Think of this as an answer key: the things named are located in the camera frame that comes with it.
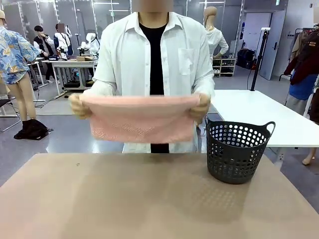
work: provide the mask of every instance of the black t-shirt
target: black t-shirt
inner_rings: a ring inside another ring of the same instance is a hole
[[[161,66],[160,40],[166,28],[140,28],[151,44],[150,95],[164,95],[163,70]],[[151,144],[151,153],[169,153],[169,144]]]

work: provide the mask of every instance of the folded towel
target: folded towel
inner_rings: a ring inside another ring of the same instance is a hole
[[[174,143],[193,140],[194,120],[188,111],[199,105],[189,97],[95,97],[81,95],[92,111],[96,139],[131,143]]]

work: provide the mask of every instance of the neck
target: neck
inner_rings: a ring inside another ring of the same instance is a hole
[[[207,21],[206,21],[206,30],[213,30],[215,27],[214,27],[214,19],[215,19],[215,16],[209,16],[207,18]]]
[[[148,28],[159,28],[168,23],[168,12],[139,12],[139,21]]]

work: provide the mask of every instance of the open door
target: open door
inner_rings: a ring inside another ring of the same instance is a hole
[[[261,63],[259,71],[259,75],[264,77],[266,80],[270,80],[273,72],[279,41],[284,27],[285,16],[286,11],[277,11],[273,13],[271,18],[271,29],[269,32],[263,61]]]

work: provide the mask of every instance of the shoe rack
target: shoe rack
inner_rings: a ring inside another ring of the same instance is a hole
[[[213,60],[213,69],[215,77],[234,76],[236,58],[220,58]]]

